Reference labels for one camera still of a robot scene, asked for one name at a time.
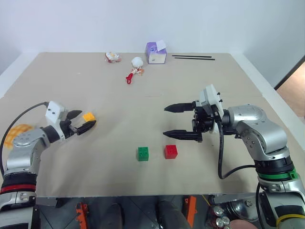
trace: red band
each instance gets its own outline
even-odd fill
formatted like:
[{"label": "red band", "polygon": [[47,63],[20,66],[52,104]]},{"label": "red band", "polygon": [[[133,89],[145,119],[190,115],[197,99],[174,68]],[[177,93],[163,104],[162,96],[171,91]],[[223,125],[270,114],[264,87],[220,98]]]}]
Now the red band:
[{"label": "red band", "polygon": [[36,185],[11,185],[3,187],[0,191],[0,194],[7,191],[19,190],[19,189],[33,189],[36,190]]}]

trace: yellow band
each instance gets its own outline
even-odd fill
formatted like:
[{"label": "yellow band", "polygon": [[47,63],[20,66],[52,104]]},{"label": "yellow band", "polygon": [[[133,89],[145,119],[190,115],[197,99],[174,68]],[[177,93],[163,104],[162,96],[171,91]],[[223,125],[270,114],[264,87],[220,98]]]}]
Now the yellow band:
[{"label": "yellow band", "polygon": [[303,219],[305,219],[305,216],[298,215],[298,214],[283,215],[283,216],[281,216],[280,218],[277,219],[276,228],[278,227],[278,225],[280,224],[281,221],[283,221],[284,219],[288,219],[288,218],[303,218]]}]

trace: beige tablecloth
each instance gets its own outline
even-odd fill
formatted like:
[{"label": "beige tablecloth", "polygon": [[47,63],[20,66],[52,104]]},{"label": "beige tablecloth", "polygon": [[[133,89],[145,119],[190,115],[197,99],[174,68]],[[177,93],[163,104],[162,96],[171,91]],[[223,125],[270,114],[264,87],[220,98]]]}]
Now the beige tablecloth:
[{"label": "beige tablecloth", "polygon": [[[23,110],[42,101],[58,101],[69,110],[93,112],[97,125],[81,136],[54,143],[41,155],[38,196],[115,196],[254,192],[253,168],[225,180],[217,175],[219,136],[205,133],[203,142],[168,138],[163,131],[192,129],[193,112],[173,114],[164,107],[192,102],[213,83],[223,107],[252,103],[284,128],[292,160],[304,177],[304,151],[268,102],[229,54],[215,61],[177,60],[143,67],[127,85],[131,59],[143,53],[123,53],[120,63],[107,63],[103,53],[41,53],[0,99],[0,133]],[[46,125],[45,108],[37,108],[19,123]],[[164,147],[177,145],[175,160],[164,158]],[[136,150],[149,147],[149,161],[138,162]],[[223,171],[253,164],[240,139],[225,136]]]}]

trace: white ball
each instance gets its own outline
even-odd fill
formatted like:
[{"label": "white ball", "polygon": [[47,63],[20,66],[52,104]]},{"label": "white ball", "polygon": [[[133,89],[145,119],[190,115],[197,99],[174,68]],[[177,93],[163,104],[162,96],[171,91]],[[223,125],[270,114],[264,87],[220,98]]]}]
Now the white ball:
[{"label": "white ball", "polygon": [[133,58],[133,60],[132,60],[132,65],[133,65],[133,67],[134,68],[141,68],[142,66],[143,66],[143,60],[142,60],[142,58],[141,57],[135,57],[135,58]]}]

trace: white wall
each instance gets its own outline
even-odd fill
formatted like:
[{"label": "white wall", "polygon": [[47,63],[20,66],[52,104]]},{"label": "white wall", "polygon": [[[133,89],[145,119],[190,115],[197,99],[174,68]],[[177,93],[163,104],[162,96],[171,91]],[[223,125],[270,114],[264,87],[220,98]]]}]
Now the white wall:
[{"label": "white wall", "polygon": [[242,52],[274,86],[305,53],[304,2],[0,0],[0,36],[21,52]]},{"label": "white wall", "polygon": [[17,59],[21,52],[1,37],[0,33],[0,75]]}]

